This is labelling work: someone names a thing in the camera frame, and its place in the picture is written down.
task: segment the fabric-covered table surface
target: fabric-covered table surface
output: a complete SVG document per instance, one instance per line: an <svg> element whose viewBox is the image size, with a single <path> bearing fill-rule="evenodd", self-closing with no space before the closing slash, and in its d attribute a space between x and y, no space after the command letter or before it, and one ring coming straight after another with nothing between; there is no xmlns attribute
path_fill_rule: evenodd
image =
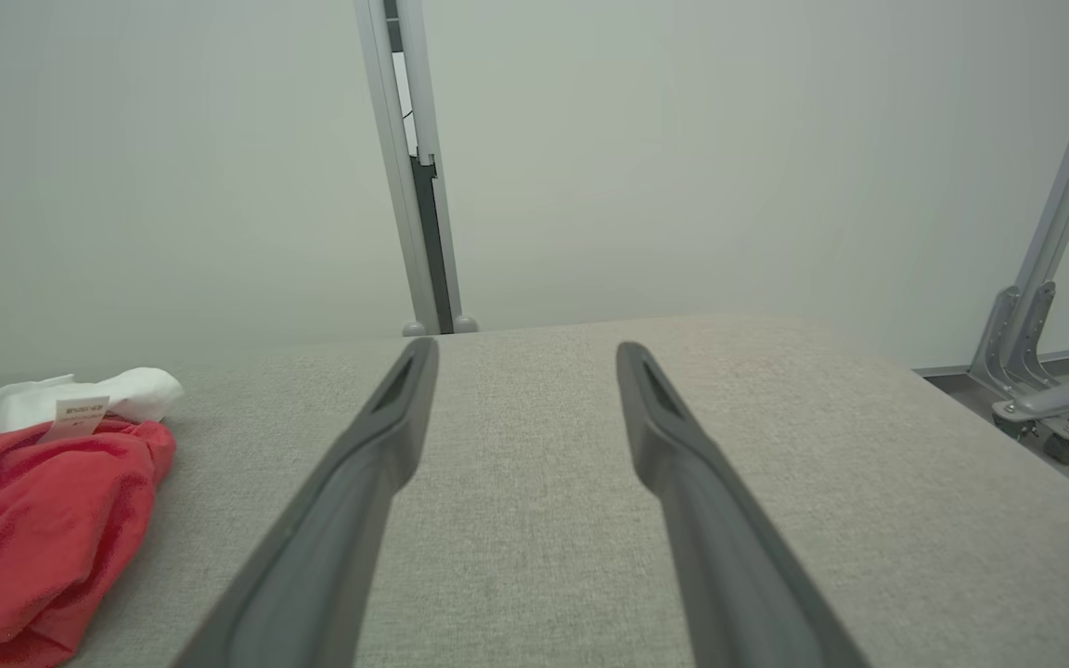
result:
<svg viewBox="0 0 1069 668"><path fill-rule="evenodd" d="M357 664L691 665L616 345L656 356L878 667L1069 667L1069 481L904 369L724 316L439 338ZM148 538L75 667L166 667L406 341L169 364Z"/></svg>

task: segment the clothing tag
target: clothing tag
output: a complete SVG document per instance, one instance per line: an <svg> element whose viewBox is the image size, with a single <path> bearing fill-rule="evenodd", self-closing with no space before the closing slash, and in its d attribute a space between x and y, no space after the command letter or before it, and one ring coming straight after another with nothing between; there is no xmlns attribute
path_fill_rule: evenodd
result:
<svg viewBox="0 0 1069 668"><path fill-rule="evenodd" d="M56 419L38 442L76 439L93 434L106 416L109 398L56 399Z"/></svg>

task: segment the red cloth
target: red cloth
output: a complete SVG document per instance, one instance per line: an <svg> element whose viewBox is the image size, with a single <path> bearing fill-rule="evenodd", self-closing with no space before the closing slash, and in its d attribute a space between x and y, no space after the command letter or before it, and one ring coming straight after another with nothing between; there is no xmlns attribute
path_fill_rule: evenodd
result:
<svg viewBox="0 0 1069 668"><path fill-rule="evenodd" d="M107 419L92 436L0 434L0 665L73 656L89 618L143 542L175 439Z"/></svg>

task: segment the caster wheel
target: caster wheel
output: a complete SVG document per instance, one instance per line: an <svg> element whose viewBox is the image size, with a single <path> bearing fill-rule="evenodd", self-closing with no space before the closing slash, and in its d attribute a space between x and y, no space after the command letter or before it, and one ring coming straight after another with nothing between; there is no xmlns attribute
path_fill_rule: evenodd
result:
<svg viewBox="0 0 1069 668"><path fill-rule="evenodd" d="M1051 437L1047 439L1043 445L1044 450L1048 455L1051 455L1053 460L1059 462L1059 464L1066 464L1069 466L1069 440L1064 439L1064 437L1057 434L1051 434Z"/></svg>
<svg viewBox="0 0 1069 668"><path fill-rule="evenodd" d="M1035 426L1037 426L1037 423L1032 419L1027 419L1025 422L1013 422L1012 419L1005 419L996 414L992 415L992 423L1013 440L1021 440L1023 436L1034 432Z"/></svg>

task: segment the white cloth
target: white cloth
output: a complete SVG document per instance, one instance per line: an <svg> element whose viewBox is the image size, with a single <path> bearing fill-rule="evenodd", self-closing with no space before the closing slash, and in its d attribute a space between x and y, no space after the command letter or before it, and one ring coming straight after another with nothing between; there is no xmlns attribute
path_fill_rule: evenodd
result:
<svg viewBox="0 0 1069 668"><path fill-rule="evenodd" d="M50 422L59 399L109 398L108 411L144 422L160 421L184 388L161 369L130 369L100 384L76 384L73 375L0 388L0 434Z"/></svg>

